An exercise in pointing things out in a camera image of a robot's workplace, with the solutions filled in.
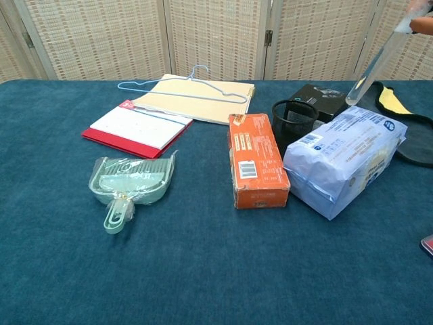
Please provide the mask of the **right hand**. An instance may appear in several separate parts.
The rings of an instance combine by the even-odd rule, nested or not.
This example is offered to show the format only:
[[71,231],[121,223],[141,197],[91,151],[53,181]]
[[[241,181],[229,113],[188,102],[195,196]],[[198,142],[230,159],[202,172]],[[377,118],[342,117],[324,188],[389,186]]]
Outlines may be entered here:
[[410,28],[414,33],[423,35],[433,35],[433,17],[423,16],[412,19]]

